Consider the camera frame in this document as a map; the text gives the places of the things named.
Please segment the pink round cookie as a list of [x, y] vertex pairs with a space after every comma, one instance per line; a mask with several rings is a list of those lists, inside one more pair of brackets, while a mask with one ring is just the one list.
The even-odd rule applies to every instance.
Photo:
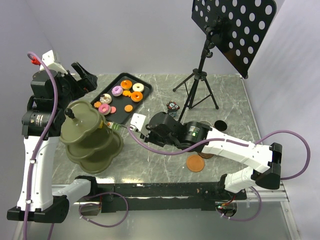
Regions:
[[111, 113], [111, 114], [114, 114], [116, 111], [117, 111], [116, 107], [112, 106], [112, 107], [111, 107], [111, 110], [110, 110], [110, 113]]

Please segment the yellow cake block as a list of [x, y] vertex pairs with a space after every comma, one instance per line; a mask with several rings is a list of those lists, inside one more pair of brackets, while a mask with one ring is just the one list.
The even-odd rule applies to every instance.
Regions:
[[101, 128], [103, 127], [103, 125], [104, 125], [104, 122], [101, 121], [100, 124], [99, 124], [99, 126], [98, 126], [98, 128], [101, 129]]

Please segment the orange donut front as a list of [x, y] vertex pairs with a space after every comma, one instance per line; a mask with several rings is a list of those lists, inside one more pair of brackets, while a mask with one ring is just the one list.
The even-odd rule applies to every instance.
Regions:
[[143, 94], [139, 91], [134, 91], [131, 94], [130, 98], [133, 102], [138, 103], [143, 99]]

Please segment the green layered cake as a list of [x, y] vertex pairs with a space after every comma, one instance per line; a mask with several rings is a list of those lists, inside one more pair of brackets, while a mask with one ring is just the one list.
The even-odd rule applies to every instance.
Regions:
[[118, 124], [118, 123], [115, 123], [115, 122], [108, 122], [107, 123], [107, 127], [108, 128], [110, 128], [110, 129], [112, 129], [112, 130], [118, 130], [120, 127], [121, 127], [121, 125], [120, 124]]

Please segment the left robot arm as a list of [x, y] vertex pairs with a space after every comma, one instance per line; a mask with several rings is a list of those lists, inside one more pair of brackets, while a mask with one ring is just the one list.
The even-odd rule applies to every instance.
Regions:
[[7, 219], [36, 223], [62, 223], [70, 206], [81, 198], [95, 200], [99, 195], [93, 176], [80, 175], [56, 192], [52, 191], [54, 156], [61, 128], [71, 117], [69, 103], [97, 88], [97, 76], [78, 62], [71, 64], [79, 74], [76, 80], [69, 71], [41, 70], [32, 76], [33, 94], [22, 117], [25, 165], [23, 184], [16, 206], [7, 211]]

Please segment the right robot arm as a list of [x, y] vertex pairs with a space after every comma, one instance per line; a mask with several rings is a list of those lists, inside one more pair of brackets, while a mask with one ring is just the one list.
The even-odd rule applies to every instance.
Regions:
[[277, 190], [281, 181], [282, 145], [255, 144], [227, 135], [197, 121], [180, 123], [165, 112], [152, 118], [135, 113], [130, 121], [145, 143], [174, 146], [181, 153], [197, 152], [224, 157], [246, 167], [221, 176], [219, 196], [230, 199], [239, 191], [258, 186]]

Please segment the pink frosted donut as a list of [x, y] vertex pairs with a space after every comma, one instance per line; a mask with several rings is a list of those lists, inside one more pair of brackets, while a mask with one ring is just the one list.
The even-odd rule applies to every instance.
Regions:
[[103, 103], [98, 107], [98, 111], [106, 116], [111, 112], [111, 106], [107, 103]]

